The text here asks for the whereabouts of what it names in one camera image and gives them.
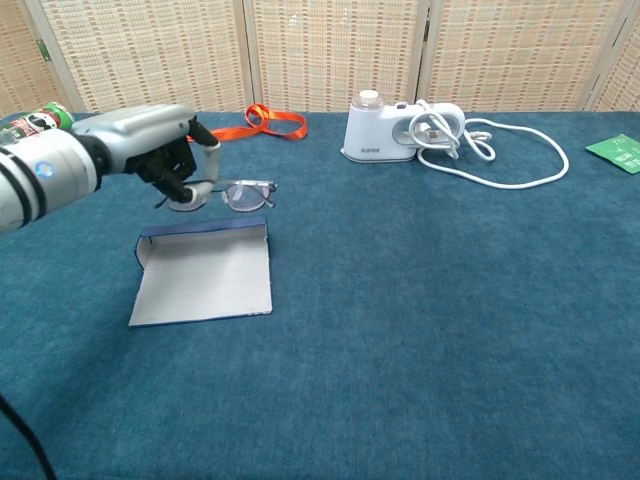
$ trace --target orange lanyard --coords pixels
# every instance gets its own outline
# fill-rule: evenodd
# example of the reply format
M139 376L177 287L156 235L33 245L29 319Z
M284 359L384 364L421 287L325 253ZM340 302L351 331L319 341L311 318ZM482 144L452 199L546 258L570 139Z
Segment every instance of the orange lanyard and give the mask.
M238 140L258 133L275 135L277 137L286 138L287 140L302 140L307 136L307 119L297 113L269 110L269 107L266 105L254 103L247 108L246 112L244 112L244 118L250 125L249 127L218 128L216 130L211 130L211 133L221 142ZM271 120L294 122L300 124L300 127L293 132L282 133L269 128Z

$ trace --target white power cord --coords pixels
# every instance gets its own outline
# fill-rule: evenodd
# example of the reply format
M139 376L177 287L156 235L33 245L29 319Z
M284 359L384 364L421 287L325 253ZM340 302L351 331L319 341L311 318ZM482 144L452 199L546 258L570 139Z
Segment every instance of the white power cord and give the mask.
M556 141L550 138L549 136L533 128L496 123L496 122L492 122L491 120L486 120L484 118L469 118L465 121L465 125L460 126L460 128L464 128L463 136L467 141L467 143L469 144L469 146L483 160L486 160L487 162L491 162L496 158L495 150L487 143L489 140L491 140L491 134L488 132L469 132L466 129L466 126L469 124L484 123L486 125L491 125L497 128L504 128L506 130L520 130L523 132L533 133L534 135L537 135L538 137L541 137L547 142L549 142L551 146L556 149L556 151L560 155L560 158L562 159L562 164L563 164L562 169L555 175L552 175L547 178L542 178L540 180L534 180L532 182L527 182L527 183L508 184L508 183L491 182L489 180L485 180L484 178L471 175L470 173L467 173L467 172L462 172L460 170L455 170L453 168L435 165L427 161L422 156L422 152L424 152L425 150L445 150L447 155L449 155L454 160L457 160L459 158L458 148L460 148L460 140L456 137L456 135L453 134L449 123L444 119L444 117L440 113L434 111L427 102L425 102L424 100L418 100L416 103L422 106L422 108L425 110L425 113L415 115L411 119L411 122L409 123L409 135L411 136L411 139L416 143L416 145L419 145L420 147L422 147L418 150L418 153L417 153L418 160L420 161L420 163L422 163L423 165L429 168L433 168L434 170L439 170L441 172L451 173L453 175L458 175L459 177L466 178L467 180L471 180L473 182L481 183L482 185L486 185L488 187L501 188L504 190L521 190L525 188L537 187L538 185L543 185L545 183L555 182L556 180L559 180L560 178L564 177L564 175L569 171L569 159L567 158L567 155L564 153L564 150L562 149L562 147L558 145ZM423 122L424 121L423 118L425 116L429 117L431 121L438 127L438 129L440 129L440 131L447 137L448 142L427 143L424 140L421 140L417 137L416 128L415 128L416 124Z

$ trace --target eyeglasses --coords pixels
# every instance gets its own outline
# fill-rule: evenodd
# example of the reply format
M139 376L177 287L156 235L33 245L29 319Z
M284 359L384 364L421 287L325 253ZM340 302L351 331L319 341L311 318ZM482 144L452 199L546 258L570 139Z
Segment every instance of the eyeglasses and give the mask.
M249 213L259 210L264 205L275 207L275 202L270 196L275 192L277 185L274 182L265 180L196 180L186 182L184 185L191 185L201 192L202 197L195 204L170 203L172 210L193 211L207 201L207 197L212 193L220 193L222 200L231 209L240 213ZM161 207L167 198L156 204L156 208Z

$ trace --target glasses lens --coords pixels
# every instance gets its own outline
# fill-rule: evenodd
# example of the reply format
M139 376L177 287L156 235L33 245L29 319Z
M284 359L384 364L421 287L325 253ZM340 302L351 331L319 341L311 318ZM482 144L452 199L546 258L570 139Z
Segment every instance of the glasses lens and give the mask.
M237 212L251 212L264 205L264 199L269 198L269 189L249 185L232 185L225 191L225 196L230 208Z

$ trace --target table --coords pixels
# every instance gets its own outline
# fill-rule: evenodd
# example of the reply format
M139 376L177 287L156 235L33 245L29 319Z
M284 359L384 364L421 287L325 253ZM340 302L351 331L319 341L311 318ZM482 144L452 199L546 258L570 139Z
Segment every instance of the table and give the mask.
M140 230L236 214L155 210L135 177L0 237L0 385L60 478L636 478L640 176L584 150L639 113L495 113L566 150L559 182L499 191L309 136L223 145L221 176L277 181L269 316L130 329ZM240 114L203 113L206 125ZM555 152L497 131L506 182ZM0 419L0 477L38 478Z

